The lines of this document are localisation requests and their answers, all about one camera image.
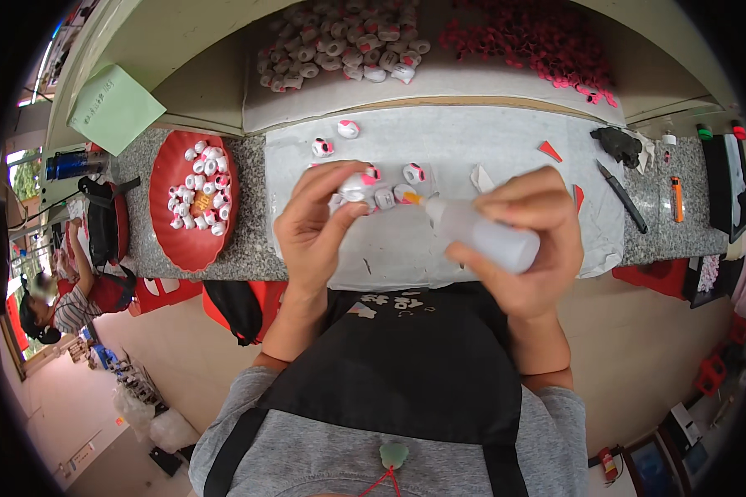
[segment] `green cap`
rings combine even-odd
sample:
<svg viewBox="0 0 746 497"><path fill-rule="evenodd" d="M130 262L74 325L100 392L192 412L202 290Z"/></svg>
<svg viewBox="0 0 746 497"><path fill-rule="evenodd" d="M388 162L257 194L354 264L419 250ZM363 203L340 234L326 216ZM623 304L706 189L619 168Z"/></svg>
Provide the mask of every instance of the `green cap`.
<svg viewBox="0 0 746 497"><path fill-rule="evenodd" d="M700 140L712 140L713 139L713 131L710 130L710 128L707 125L697 124L696 131L699 134Z"/></svg>

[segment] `fire extinguisher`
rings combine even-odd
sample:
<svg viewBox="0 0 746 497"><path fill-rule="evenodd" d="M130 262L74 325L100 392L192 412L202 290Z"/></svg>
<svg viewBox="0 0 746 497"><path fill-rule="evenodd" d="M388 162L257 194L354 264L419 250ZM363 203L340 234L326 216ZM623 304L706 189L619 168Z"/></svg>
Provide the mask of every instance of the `fire extinguisher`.
<svg viewBox="0 0 746 497"><path fill-rule="evenodd" d="M613 462L613 456L611 456L610 449L605 447L597 455L600 458L600 463L602 463L603 469L606 471L606 480L616 480L619 472L617 472L617 465Z"/></svg>

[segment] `water bottle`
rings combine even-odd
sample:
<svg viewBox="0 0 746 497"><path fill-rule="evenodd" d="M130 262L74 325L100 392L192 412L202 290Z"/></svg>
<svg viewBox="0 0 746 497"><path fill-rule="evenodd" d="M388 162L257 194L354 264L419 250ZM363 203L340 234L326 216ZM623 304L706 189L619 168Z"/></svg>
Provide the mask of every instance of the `water bottle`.
<svg viewBox="0 0 746 497"><path fill-rule="evenodd" d="M56 153L47 159L47 181L97 174L108 169L109 154L105 150Z"/></svg>

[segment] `granite countertop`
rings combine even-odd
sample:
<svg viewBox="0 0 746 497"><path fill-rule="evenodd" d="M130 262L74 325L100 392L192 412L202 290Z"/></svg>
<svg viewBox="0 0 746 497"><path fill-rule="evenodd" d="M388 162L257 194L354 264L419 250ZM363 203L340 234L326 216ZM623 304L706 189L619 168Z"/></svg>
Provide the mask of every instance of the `granite countertop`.
<svg viewBox="0 0 746 497"><path fill-rule="evenodd" d="M215 263L199 273L171 264L149 223L149 182L152 164L170 130L149 129L113 159L111 170L120 181L140 176L141 185L126 195L130 242L124 263L140 277L284 281L285 265L268 247L266 226L265 137L228 139L224 143L238 166L241 185L238 226ZM671 152L668 164L664 152ZM625 213L625 255L620 265L726 253L727 235L710 227L707 175L697 138L680 138L676 147L657 142L655 161L645 174L625 171L624 187L649 226L641 234ZM671 213L671 176L683 185L685 221Z"/></svg>
<svg viewBox="0 0 746 497"><path fill-rule="evenodd" d="M667 151L668 164L664 160ZM678 177L683 186L682 223L674 221L672 176ZM727 234L710 227L705 155L697 137L680 138L676 146L655 142L652 166L643 175L627 169L623 186L644 217L649 232L641 234L632 218L625 214L625 255L619 265L726 253Z"/></svg>

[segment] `red string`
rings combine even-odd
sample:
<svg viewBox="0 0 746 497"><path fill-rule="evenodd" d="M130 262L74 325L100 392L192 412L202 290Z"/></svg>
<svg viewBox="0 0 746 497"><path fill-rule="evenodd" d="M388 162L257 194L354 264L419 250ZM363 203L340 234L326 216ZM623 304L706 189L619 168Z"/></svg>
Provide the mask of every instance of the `red string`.
<svg viewBox="0 0 746 497"><path fill-rule="evenodd" d="M393 467L390 466L390 469L386 473L384 473L384 476L379 478L376 483L373 483L372 485L370 485L368 490L359 494L359 497L362 497L363 495L367 494L369 491L373 490L376 485L378 485L380 482L383 482L384 479L386 479L388 476L392 479L392 484L395 485L395 493L398 495L398 497L401 497L401 491L398 489L398 482L395 480L395 473L392 472L392 468Z"/></svg>

